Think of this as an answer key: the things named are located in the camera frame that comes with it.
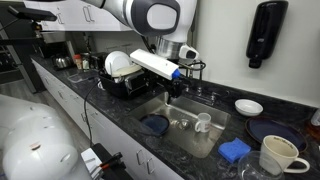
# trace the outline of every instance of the stainless steel sink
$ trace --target stainless steel sink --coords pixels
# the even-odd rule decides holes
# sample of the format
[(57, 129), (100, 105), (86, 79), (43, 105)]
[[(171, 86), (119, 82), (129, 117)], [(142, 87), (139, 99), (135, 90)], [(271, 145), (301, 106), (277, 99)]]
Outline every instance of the stainless steel sink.
[[(231, 115), (182, 96), (172, 99), (171, 103), (167, 104), (167, 98), (168, 93), (162, 93), (131, 111), (130, 115), (137, 119), (151, 113), (166, 116), (170, 121), (170, 127), (163, 138), (177, 144), (195, 157), (205, 158), (221, 136)], [(212, 126), (207, 133), (194, 130), (197, 115), (202, 112), (211, 115)]]

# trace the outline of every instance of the kettle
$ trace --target kettle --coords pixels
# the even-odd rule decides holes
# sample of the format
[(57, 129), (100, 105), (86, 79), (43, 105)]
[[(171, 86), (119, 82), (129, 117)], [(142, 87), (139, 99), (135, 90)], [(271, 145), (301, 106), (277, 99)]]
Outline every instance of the kettle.
[(67, 68), (73, 65), (72, 59), (68, 56), (54, 56), (52, 57), (52, 62), (57, 69)]

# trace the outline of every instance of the coffee mug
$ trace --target coffee mug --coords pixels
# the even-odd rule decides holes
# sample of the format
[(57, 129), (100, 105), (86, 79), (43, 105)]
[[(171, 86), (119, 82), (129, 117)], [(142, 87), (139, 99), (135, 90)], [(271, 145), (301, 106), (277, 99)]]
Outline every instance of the coffee mug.
[(194, 126), (196, 132), (208, 132), (211, 126), (211, 116), (208, 113), (198, 114), (198, 122)]
[[(266, 136), (261, 145), (261, 152), (274, 158), (281, 166), (283, 172), (304, 173), (310, 169), (308, 161), (298, 158), (299, 151), (297, 147), (282, 137), (274, 135)], [(294, 161), (301, 162), (305, 164), (306, 167), (304, 169), (288, 169), (289, 165)]]

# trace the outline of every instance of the granite countertop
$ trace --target granite countertop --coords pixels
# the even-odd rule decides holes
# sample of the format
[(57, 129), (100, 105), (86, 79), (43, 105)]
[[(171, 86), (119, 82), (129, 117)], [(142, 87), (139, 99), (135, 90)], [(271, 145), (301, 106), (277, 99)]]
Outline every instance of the granite countertop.
[[(79, 72), (75, 67), (55, 71), (49, 59), (43, 59), (38, 55), (32, 55), (31, 58), (82, 98), (84, 98), (90, 90), (91, 87), (86, 83), (78, 83), (77, 86), (74, 86), (74, 84), (67, 79), (67, 77)], [(247, 117), (240, 115), (234, 108), (234, 102), (236, 100), (242, 98), (251, 99), (259, 102), (264, 107), (264, 111), (261, 114), (262, 116), (277, 119), (282, 123), (294, 127), (305, 136), (308, 142), (307, 150), (301, 153), (299, 157), (306, 159), (310, 163), (310, 170), (302, 174), (285, 173), (285, 178), (320, 179), (319, 144), (307, 134), (304, 126), (305, 121), (312, 117), (315, 108), (209, 82), (203, 82), (203, 87), (205, 87), (204, 89), (207, 91), (214, 91), (220, 94), (220, 96), (217, 96), (216, 102), (210, 106), (232, 115), (231, 121), (229, 121), (210, 154), (203, 159), (192, 156), (168, 140), (146, 136), (138, 132), (140, 127), (139, 122), (131, 117), (129, 112), (163, 92), (161, 88), (157, 88), (154, 92), (145, 93), (132, 100), (122, 100), (112, 96), (106, 91), (94, 88), (88, 97), (88, 102), (184, 179), (207, 180), (239, 179), (237, 176), (237, 163), (228, 163), (218, 153), (218, 147), (222, 143), (233, 141), (237, 137), (251, 146), (252, 150), (260, 149), (260, 144), (249, 136), (245, 130)], [(184, 92), (183, 96), (192, 98), (200, 103), (208, 104), (208, 101), (191, 95), (190, 93)]]

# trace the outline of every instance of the bowl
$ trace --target bowl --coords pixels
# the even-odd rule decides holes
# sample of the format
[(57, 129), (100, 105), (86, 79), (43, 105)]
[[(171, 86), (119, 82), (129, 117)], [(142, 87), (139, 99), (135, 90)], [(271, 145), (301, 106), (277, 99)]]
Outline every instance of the bowl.
[(262, 111), (263, 107), (249, 99), (239, 99), (235, 103), (237, 111), (244, 116), (258, 116)]

